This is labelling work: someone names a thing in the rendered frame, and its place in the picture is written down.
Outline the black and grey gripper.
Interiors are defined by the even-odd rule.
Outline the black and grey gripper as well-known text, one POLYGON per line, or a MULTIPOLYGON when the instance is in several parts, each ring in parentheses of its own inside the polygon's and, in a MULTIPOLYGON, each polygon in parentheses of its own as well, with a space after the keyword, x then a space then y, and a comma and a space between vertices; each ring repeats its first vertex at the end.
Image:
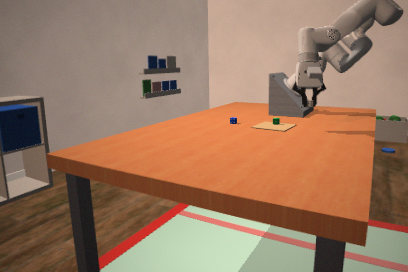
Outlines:
POLYGON ((295 84, 292 90, 298 92, 302 97, 303 107, 307 106, 307 96, 305 94, 306 89, 313 89, 313 107, 317 105, 317 95, 326 90, 326 87, 323 83, 323 74, 321 79, 309 79, 307 73, 304 73, 307 70, 307 66, 319 66, 322 72, 321 63, 318 60, 308 59, 299 61, 296 65, 295 72, 295 84), (298 86, 298 87, 297 87, 298 86), (321 89, 319 89, 321 87, 321 89), (299 89, 298 89, 299 88, 299 89), (319 90, 317 90, 319 89, 319 90))

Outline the tan mat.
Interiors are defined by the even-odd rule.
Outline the tan mat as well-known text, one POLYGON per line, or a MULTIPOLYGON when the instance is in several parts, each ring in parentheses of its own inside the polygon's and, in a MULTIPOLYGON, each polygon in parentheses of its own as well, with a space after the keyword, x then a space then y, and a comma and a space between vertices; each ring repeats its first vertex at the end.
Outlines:
POLYGON ((287 131, 290 128, 296 126, 296 124, 287 124, 287 123, 280 123, 278 125, 273 124, 273 122, 262 122, 260 124, 257 124, 255 126, 252 126, 251 128, 256 128, 256 129, 265 129, 265 130, 274 130, 274 131, 287 131))

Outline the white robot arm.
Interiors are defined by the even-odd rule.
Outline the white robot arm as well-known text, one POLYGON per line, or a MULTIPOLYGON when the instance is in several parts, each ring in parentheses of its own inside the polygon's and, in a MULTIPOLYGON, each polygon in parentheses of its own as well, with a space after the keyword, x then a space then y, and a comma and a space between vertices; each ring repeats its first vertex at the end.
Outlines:
POLYGON ((322 67, 321 72, 319 66, 307 66, 304 73, 308 78, 321 79, 327 62, 339 73, 346 72, 372 48, 373 42, 365 32, 374 21, 387 26, 402 15, 403 9, 394 0, 360 0, 330 25, 333 27, 302 28, 298 32, 299 61, 320 60, 322 67), (337 43, 339 39, 351 50, 351 55, 337 43))

